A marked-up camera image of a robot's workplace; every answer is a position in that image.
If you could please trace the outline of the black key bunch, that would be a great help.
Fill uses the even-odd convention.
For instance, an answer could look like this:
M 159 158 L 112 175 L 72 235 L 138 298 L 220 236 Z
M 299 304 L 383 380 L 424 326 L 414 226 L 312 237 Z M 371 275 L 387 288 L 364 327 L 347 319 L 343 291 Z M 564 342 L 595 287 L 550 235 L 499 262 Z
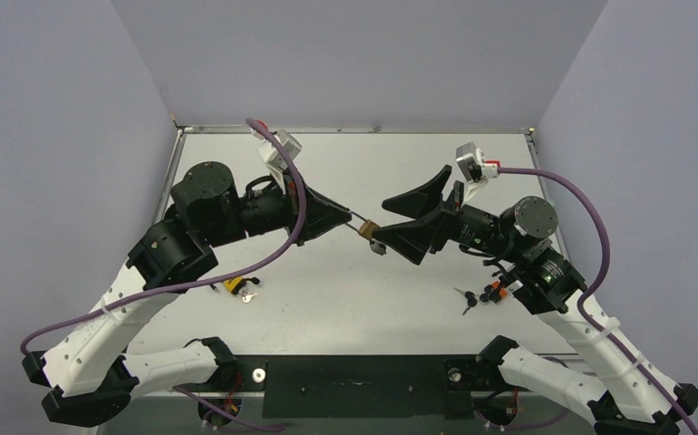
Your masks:
M 384 256 L 386 254 L 386 245 L 375 239 L 369 241 L 369 247 L 376 255 Z

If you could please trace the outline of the brass padlock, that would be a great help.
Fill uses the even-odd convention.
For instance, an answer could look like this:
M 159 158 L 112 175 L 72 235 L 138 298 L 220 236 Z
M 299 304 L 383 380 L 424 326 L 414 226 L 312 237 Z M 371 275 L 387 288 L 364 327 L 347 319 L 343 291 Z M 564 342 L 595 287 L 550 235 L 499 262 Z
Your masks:
M 380 226 L 377 223 L 373 222 L 371 219 L 367 219 L 354 211 L 350 211 L 349 214 L 351 218 L 350 221 L 346 223 L 346 225 L 350 229 L 352 229 L 358 236 L 368 241 L 373 240 L 373 233 L 376 229 L 380 228 Z M 357 226 L 353 224 L 353 221 L 355 219 L 358 219 L 360 221 L 360 223 Z

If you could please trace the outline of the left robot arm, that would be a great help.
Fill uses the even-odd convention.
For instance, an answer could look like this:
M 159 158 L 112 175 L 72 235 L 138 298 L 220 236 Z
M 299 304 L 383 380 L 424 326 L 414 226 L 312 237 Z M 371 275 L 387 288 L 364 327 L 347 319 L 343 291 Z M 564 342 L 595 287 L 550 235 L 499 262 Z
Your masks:
M 311 189 L 299 195 L 271 176 L 253 180 L 239 195 L 230 168 L 217 161 L 190 168 L 170 194 L 164 219 L 131 249 L 90 317 L 52 349 L 23 358 L 29 380 L 48 388 L 42 406 L 49 421 L 90 428 L 153 392 L 233 384 L 236 357 L 217 337 L 150 354 L 129 353 L 128 346 L 185 284 L 217 266 L 216 247 L 279 229 L 303 244 L 351 218 L 331 199 Z

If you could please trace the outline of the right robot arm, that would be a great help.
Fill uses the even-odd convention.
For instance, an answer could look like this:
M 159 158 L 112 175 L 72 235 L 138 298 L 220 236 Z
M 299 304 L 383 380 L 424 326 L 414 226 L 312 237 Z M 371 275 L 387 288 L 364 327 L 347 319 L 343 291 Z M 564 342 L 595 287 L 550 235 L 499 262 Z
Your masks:
M 691 428 L 698 389 L 652 365 L 595 299 L 610 251 L 590 201 L 583 198 L 582 204 L 602 249 L 592 283 L 551 245 L 557 213 L 545 199 L 524 197 L 494 215 L 469 204 L 465 183 L 445 193 L 450 174 L 445 166 L 418 188 L 386 199 L 383 208 L 403 222 L 376 228 L 373 237 L 414 264 L 453 242 L 495 266 L 499 289 L 552 328 L 589 368 L 575 371 L 497 336 L 478 355 L 478 379 L 489 387 L 505 382 L 539 394 L 585 419 L 598 434 L 677 434 Z

